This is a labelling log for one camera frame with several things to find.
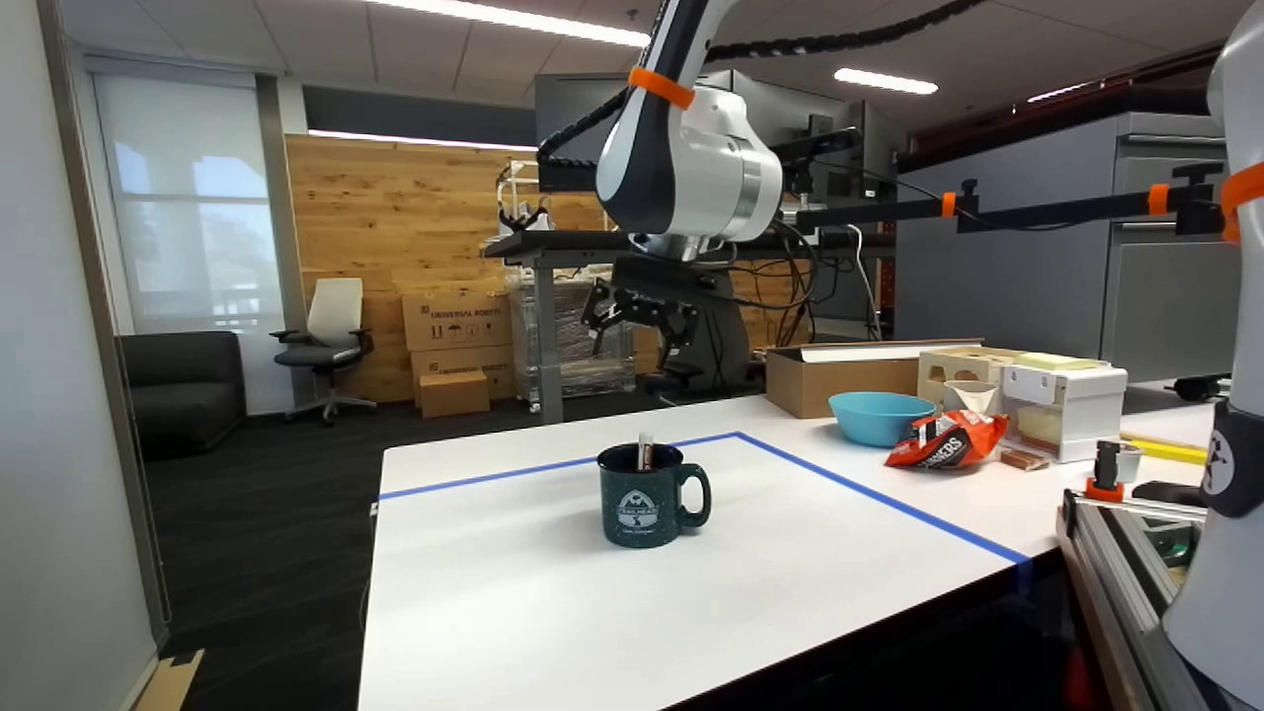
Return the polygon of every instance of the table leg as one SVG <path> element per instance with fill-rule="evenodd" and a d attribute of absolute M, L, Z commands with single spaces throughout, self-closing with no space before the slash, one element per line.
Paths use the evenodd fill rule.
<path fill-rule="evenodd" d="M 554 264 L 533 263 L 533 297 L 538 297 L 538 394 L 542 419 L 559 424 L 559 365 L 555 365 L 555 301 L 554 301 Z"/>

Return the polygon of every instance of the ceiling light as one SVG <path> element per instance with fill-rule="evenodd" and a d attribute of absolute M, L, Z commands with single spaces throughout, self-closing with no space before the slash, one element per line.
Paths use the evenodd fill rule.
<path fill-rule="evenodd" d="M 836 66 L 835 82 L 858 82 L 858 87 L 899 90 L 899 95 L 935 95 L 941 90 L 941 82 L 928 82 L 928 81 L 879 76 L 879 70 L 860 70 L 860 66 Z"/>
<path fill-rule="evenodd" d="M 588 40 L 588 45 L 649 47 L 645 33 L 607 29 L 607 23 L 582 23 L 582 22 L 519 14 L 519 7 L 495 7 L 495 4 L 461 4 L 461 0 L 375 0 L 375 4 L 429 14 L 429 15 L 454 15 L 454 22 L 474 22 L 474 23 L 500 23 L 500 29 L 520 29 L 520 33 L 544 33 L 544 36 L 567 36 L 567 40 Z"/>
<path fill-rule="evenodd" d="M 1068 82 L 1068 87 L 1056 87 L 1056 90 L 1039 90 L 1039 95 L 1027 95 L 1027 105 L 1048 105 L 1048 101 L 1058 101 L 1058 95 L 1072 95 L 1072 90 L 1081 90 L 1086 82 Z"/>
<path fill-rule="evenodd" d="M 311 140 L 336 144 L 408 144 L 408 147 L 446 147 L 446 149 L 507 149 L 507 155 L 533 155 L 538 147 L 519 144 L 454 144 L 454 140 L 413 140 L 413 133 L 357 133 L 357 132 L 309 132 Z"/>

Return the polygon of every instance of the orange object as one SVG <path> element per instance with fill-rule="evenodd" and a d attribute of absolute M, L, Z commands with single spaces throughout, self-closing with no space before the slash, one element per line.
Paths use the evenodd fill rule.
<path fill-rule="evenodd" d="M 950 190 L 941 193 L 941 216 L 956 216 L 956 211 L 961 211 L 961 197 Z"/>
<path fill-rule="evenodd" d="M 981 471 L 999 446 L 1007 419 L 974 413 L 941 413 L 911 419 L 908 440 L 885 460 L 899 471 Z"/>
<path fill-rule="evenodd" d="M 1097 482 L 1086 482 L 1081 496 L 1095 503 L 1122 503 L 1122 488 L 1103 490 Z"/>
<path fill-rule="evenodd" d="M 1220 190 L 1220 215 L 1223 215 L 1223 241 L 1236 247 L 1239 241 L 1239 220 L 1236 211 L 1249 202 L 1264 197 L 1264 161 L 1227 173 L 1223 190 Z"/>
<path fill-rule="evenodd" d="M 1149 211 L 1149 215 L 1173 215 L 1173 186 L 1168 186 L 1168 181 L 1154 181 L 1154 186 L 1144 190 L 1144 211 Z"/>
<path fill-rule="evenodd" d="M 673 107 L 678 107 L 678 112 L 687 112 L 694 105 L 690 87 L 682 87 L 682 82 L 675 82 L 675 81 L 666 81 L 659 70 L 649 70 L 649 66 L 633 66 L 628 82 L 649 90 L 649 95 L 657 95 L 657 101 L 665 101 L 665 105 L 673 105 Z"/>

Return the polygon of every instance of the blue tape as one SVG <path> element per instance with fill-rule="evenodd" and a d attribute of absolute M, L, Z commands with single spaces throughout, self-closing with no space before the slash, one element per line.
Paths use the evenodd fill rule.
<path fill-rule="evenodd" d="M 899 513 L 911 519 L 911 521 L 925 521 L 925 527 L 931 527 L 931 531 L 945 531 L 949 539 L 961 539 L 961 540 L 966 540 L 966 546 L 974 546 L 974 551 L 989 551 L 989 554 L 994 554 L 994 557 L 1002 557 L 1002 560 L 1011 560 L 1011 564 L 1027 564 L 1027 557 L 1022 557 L 1020 551 L 1007 551 L 1007 546 L 999 546 L 999 540 L 991 540 L 991 539 L 981 539 L 981 535 L 971 535 L 971 531 L 961 531 L 961 527 L 949 521 L 949 519 L 935 519 L 935 513 L 928 513 L 928 511 L 915 511 L 915 507 L 908 507 L 908 503 L 899 503 L 899 498 L 889 498 L 889 496 L 879 496 L 879 490 L 870 490 L 870 488 L 860 488 L 860 482 L 853 482 L 853 480 L 841 480 L 841 475 L 835 475 L 835 471 L 824 471 L 824 468 L 817 468 L 817 463 L 804 463 L 804 460 L 796 460 L 796 455 L 791 455 L 791 452 L 782 452 L 782 446 L 770 446 L 770 442 L 762 442 L 762 440 L 752 440 L 746 432 L 738 432 L 738 440 L 752 442 L 752 446 L 762 452 L 762 455 L 773 455 L 773 460 L 794 463 L 794 468 L 800 468 L 800 471 L 811 471 L 811 475 L 817 475 L 817 480 L 828 480 L 828 482 L 836 482 L 836 488 L 844 488 L 844 490 L 853 490 L 853 496 L 860 496 L 860 498 L 870 498 L 870 503 L 879 503 L 879 507 L 889 507 L 889 511 L 899 511 Z"/>
<path fill-rule="evenodd" d="M 678 440 L 678 442 L 673 442 L 673 446 L 707 446 L 707 442 L 731 442 L 731 440 L 738 440 L 738 432 L 707 434 L 707 440 Z M 484 482 L 538 480 L 538 475 L 578 471 L 578 468 L 591 468 L 591 463 L 596 463 L 596 460 L 559 460 L 559 463 L 542 463 L 542 468 L 520 468 L 520 471 L 496 471 L 496 475 L 478 475 L 478 480 L 411 488 L 411 490 L 378 496 L 378 503 L 428 498 L 428 496 L 442 496 L 442 490 L 469 490 L 469 488 L 484 488 Z"/>
<path fill-rule="evenodd" d="M 965 531 L 965 527 L 956 527 L 956 521 L 949 521 L 949 519 L 935 519 L 935 513 L 915 511 L 915 507 L 899 503 L 899 498 L 889 498 L 889 496 L 879 496 L 879 490 L 870 490 L 870 488 L 860 488 L 860 482 L 853 482 L 853 480 L 844 480 L 844 475 L 836 475 L 836 471 L 824 471 L 824 468 L 817 468 L 817 463 L 804 463 L 804 460 L 796 460 L 796 455 L 791 455 L 791 452 L 782 452 L 782 446 L 770 446 L 770 442 L 762 442 L 762 440 L 754 440 L 754 434 L 746 434 L 746 432 L 678 440 L 678 442 L 673 442 L 673 446 L 709 446 L 709 442 L 746 442 L 746 446 L 754 446 L 754 452 L 762 452 L 762 455 L 770 455 L 770 460 L 782 460 L 782 463 L 791 463 L 791 468 L 796 468 L 796 471 L 811 471 L 811 475 L 817 475 L 817 480 L 824 480 L 824 482 L 835 482 L 835 488 L 844 488 L 844 490 L 853 490 L 853 496 L 860 496 L 860 498 L 870 498 L 870 503 L 878 503 L 878 507 L 889 507 L 889 511 L 895 511 L 895 513 L 904 513 L 904 519 L 911 519 L 911 521 L 925 521 L 925 527 L 931 527 L 931 531 L 941 531 L 941 535 L 949 535 L 949 539 L 956 539 L 956 540 L 966 540 L 966 546 L 974 546 L 974 551 L 989 551 L 989 554 L 1020 564 L 1020 590 L 1031 590 L 1031 557 L 1022 557 L 1020 551 L 1007 551 L 1007 546 L 999 546 L 999 540 L 991 540 L 991 539 L 981 539 L 981 535 L 971 535 L 971 531 Z M 578 468 L 591 468 L 591 463 L 596 463 L 596 460 L 559 460 L 559 463 L 542 463 L 542 468 L 520 468 L 520 471 L 496 471 L 496 475 L 478 475 L 478 480 L 411 488 L 411 490 L 378 496 L 378 503 L 428 498 L 428 496 L 442 496 L 442 490 L 469 490 L 469 488 L 512 482 L 512 480 L 538 480 L 538 475 L 578 471 Z"/>

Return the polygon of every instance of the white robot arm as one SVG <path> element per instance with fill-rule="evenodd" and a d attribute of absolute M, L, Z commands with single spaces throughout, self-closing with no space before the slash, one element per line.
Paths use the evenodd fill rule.
<path fill-rule="evenodd" d="M 1165 634 L 1193 667 L 1264 708 L 1264 0 L 1223 45 L 1210 107 L 1227 147 L 1223 220 L 1239 236 L 1239 313 L 1231 394 L 1218 409 L 1203 471 L 1214 513 Z"/>
<path fill-rule="evenodd" d="M 666 4 L 596 161 L 596 197 L 620 230 L 678 236 L 682 259 L 713 241 L 754 241 L 782 202 L 782 161 L 752 132 L 746 105 L 694 87 L 731 7 L 734 0 Z"/>

